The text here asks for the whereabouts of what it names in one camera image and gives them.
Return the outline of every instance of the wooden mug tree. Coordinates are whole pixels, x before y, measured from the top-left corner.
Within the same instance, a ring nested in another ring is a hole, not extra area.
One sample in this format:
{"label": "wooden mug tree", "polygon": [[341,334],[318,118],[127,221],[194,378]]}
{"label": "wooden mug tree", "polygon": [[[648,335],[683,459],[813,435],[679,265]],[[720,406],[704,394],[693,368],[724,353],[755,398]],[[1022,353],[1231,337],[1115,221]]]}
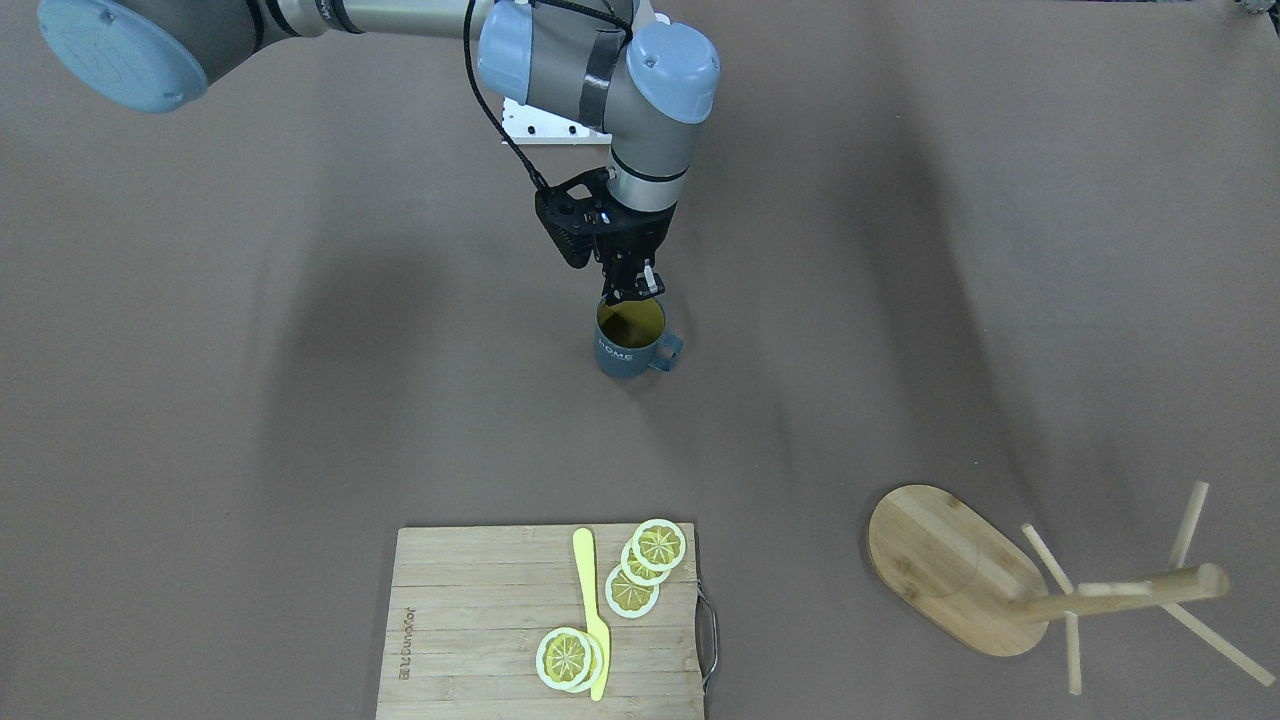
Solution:
{"label": "wooden mug tree", "polygon": [[1179,605],[1221,597],[1230,587],[1217,565],[1184,566],[1207,492],[1207,483],[1196,483],[1166,571],[1135,582],[1073,585],[1036,529],[1023,525],[1062,594],[1050,594],[1036,564],[1000,530],[933,486],[905,486],[884,496],[868,524],[868,550],[884,584],[979,652],[1020,655],[1036,647],[1050,621],[1062,620],[1073,694],[1083,687],[1079,618],[1153,606],[1270,687],[1275,675]]}

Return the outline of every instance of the metal handle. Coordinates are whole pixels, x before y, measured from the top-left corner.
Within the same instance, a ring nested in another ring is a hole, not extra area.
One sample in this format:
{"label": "metal handle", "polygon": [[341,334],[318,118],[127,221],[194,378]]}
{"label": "metal handle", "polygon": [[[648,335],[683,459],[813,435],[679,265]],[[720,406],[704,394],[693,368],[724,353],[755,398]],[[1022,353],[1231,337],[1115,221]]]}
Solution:
{"label": "metal handle", "polygon": [[[716,606],[712,605],[707,592],[703,589],[703,579],[698,578],[698,603],[707,606],[708,616],[712,623],[712,665],[710,667],[703,670],[703,693],[707,692],[707,685],[712,682],[712,675],[716,674],[716,669],[719,667],[719,621],[716,619]],[[703,652],[701,647],[698,648],[698,664],[701,665]]]}

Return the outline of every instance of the blue mug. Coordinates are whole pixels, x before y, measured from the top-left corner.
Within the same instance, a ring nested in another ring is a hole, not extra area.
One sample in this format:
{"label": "blue mug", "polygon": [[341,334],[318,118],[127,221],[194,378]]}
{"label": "blue mug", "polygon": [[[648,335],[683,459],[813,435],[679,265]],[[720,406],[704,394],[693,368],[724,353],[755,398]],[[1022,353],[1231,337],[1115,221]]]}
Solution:
{"label": "blue mug", "polygon": [[605,375],[634,378],[649,368],[669,373],[685,341],[667,332],[667,313],[657,300],[595,306],[595,364]]}

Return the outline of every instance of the yellow-green lemon slice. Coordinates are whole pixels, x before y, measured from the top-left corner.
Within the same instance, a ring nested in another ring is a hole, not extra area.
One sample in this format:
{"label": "yellow-green lemon slice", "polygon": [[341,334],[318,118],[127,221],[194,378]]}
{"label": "yellow-green lemon slice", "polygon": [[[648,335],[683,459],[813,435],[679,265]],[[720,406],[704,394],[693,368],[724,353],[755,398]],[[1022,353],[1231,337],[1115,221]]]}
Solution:
{"label": "yellow-green lemon slice", "polygon": [[622,573],[622,565],[613,568],[604,587],[604,600],[621,618],[641,618],[658,602],[658,585],[637,585]]}
{"label": "yellow-green lemon slice", "polygon": [[627,541],[627,543],[622,546],[622,573],[626,574],[627,578],[631,578],[632,583],[646,587],[657,585],[671,575],[671,570],[663,570],[659,573],[641,565],[640,559],[636,557],[635,550],[631,546],[631,541]]}
{"label": "yellow-green lemon slice", "polygon": [[591,670],[591,644],[581,630],[556,628],[538,643],[535,660],[543,683],[566,691],[581,683]]}
{"label": "yellow-green lemon slice", "polygon": [[600,647],[600,641],[595,639],[591,633],[582,633],[586,635],[588,646],[591,648],[591,670],[586,674],[586,678],[581,683],[566,689],[567,693],[580,693],[582,691],[590,689],[595,684],[595,680],[600,676],[600,670],[604,670],[604,648]]}
{"label": "yellow-green lemon slice", "polygon": [[671,520],[645,520],[631,536],[636,561],[649,570],[663,573],[685,559],[685,533]]}

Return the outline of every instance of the light blue joint cap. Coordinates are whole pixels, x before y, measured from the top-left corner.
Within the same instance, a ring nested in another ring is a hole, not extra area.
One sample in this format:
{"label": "light blue joint cap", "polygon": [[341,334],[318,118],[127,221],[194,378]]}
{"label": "light blue joint cap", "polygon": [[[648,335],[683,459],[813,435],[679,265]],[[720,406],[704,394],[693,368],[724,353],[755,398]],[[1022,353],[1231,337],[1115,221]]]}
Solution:
{"label": "light blue joint cap", "polygon": [[529,100],[529,74],[534,67],[534,10],[509,0],[497,0],[480,31],[476,53],[480,82],[524,105]]}
{"label": "light blue joint cap", "polygon": [[160,26],[109,0],[42,0],[45,42],[76,77],[125,108],[168,113],[198,99],[209,78]]}
{"label": "light blue joint cap", "polygon": [[694,126],[712,113],[719,55],[696,29],[680,23],[645,26],[627,47],[627,70],[645,100],[668,118]]}

